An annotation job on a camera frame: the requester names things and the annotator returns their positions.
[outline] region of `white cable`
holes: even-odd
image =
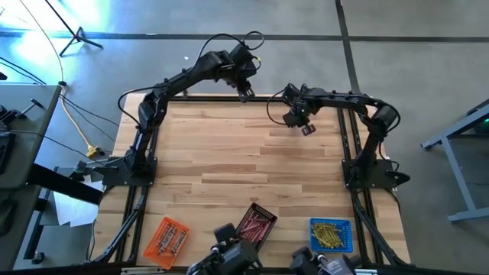
[[[46,34],[46,31],[44,31],[44,29],[40,26],[39,22],[37,22],[36,18],[32,15],[31,11],[29,10],[29,8],[24,4],[24,2],[22,0],[18,0],[21,2],[21,4],[24,6],[24,8],[28,11],[28,13],[31,15],[32,19],[34,19],[34,21],[36,22],[37,26],[40,28],[40,30],[43,32],[44,36],[46,36],[47,40],[49,41],[49,44],[51,44],[51,47],[53,48],[54,50],[54,53],[56,54],[56,57],[58,59],[58,62],[60,63],[60,70],[61,70],[61,81],[64,81],[64,73],[63,73],[63,65],[61,65],[61,59],[60,59],[60,56],[58,55],[58,52],[56,51],[56,48],[54,47],[53,45],[53,42],[51,42],[51,39],[49,39],[49,37],[47,36]]]

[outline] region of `gray metal frame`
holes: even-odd
[[[450,145],[451,138],[460,137],[461,133],[473,128],[476,124],[481,123],[484,119],[489,118],[489,104],[480,108],[476,112],[462,119],[461,121],[455,123],[450,128],[444,130],[441,134],[436,135],[429,141],[423,142],[421,147],[424,150],[430,150],[435,145],[441,144],[445,149],[446,156],[449,159],[450,166],[452,167],[455,178],[457,179],[458,187],[460,188],[461,194],[464,197],[465,204],[468,210],[463,212],[455,213],[454,215],[449,215],[450,222],[458,222],[473,218],[483,218],[489,217],[489,207],[482,209],[477,209],[474,204],[474,200],[468,190],[467,183],[465,182],[464,176],[461,172],[460,165],[453,153],[452,146]]]

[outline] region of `white paper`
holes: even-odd
[[[102,190],[102,181],[92,183],[90,175],[84,176],[83,183],[87,186]],[[73,199],[67,195],[54,193],[54,202],[58,215],[58,222],[64,225],[67,222],[71,227],[87,225],[95,221],[99,212],[99,206]]]

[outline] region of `wooden table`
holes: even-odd
[[[129,95],[125,109],[137,117],[142,98]],[[277,120],[286,112],[284,104],[270,104]],[[160,126],[157,178],[148,196],[137,264],[153,265],[143,253],[165,215],[190,227],[174,266],[202,260],[215,244],[213,230],[228,222],[237,226],[252,202],[278,216],[259,253],[265,267],[288,267],[290,254],[309,245],[311,217],[348,219],[355,229],[350,193],[342,182],[344,156],[337,112],[323,108],[311,119],[317,132],[304,137],[298,128],[270,121],[261,102],[171,102]],[[362,140],[368,135],[360,122],[359,132]],[[123,116],[114,155],[124,155],[133,139],[134,122]],[[127,192],[127,187],[115,187],[103,199],[93,257],[120,228]],[[377,227],[409,262],[395,201],[384,190],[371,193]],[[371,236],[365,232],[369,256],[374,259]],[[353,239],[353,254],[357,254],[355,231]]]

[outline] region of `tripod stand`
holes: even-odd
[[[69,46],[71,46],[71,44],[73,44],[74,40],[76,40],[76,42],[80,42],[80,41],[83,41],[85,43],[88,43],[90,45],[93,45],[95,47],[99,47],[101,49],[103,49],[104,47],[102,47],[102,45],[100,44],[97,44],[95,42],[92,42],[88,39],[85,38],[85,34],[83,33],[83,29],[82,27],[79,27],[78,30],[76,31],[76,33],[74,33],[70,26],[68,26],[68,24],[61,18],[61,15],[54,9],[54,7],[51,5],[51,3],[48,2],[48,0],[44,0],[46,1],[46,3],[49,5],[49,7],[54,11],[54,13],[56,14],[56,16],[61,20],[61,22],[63,22],[64,26],[68,29],[68,31],[70,31],[71,35],[73,36],[70,40],[70,42],[67,44],[66,47],[64,47],[63,50],[61,50],[60,52],[60,57],[63,57],[63,53],[68,49]]]

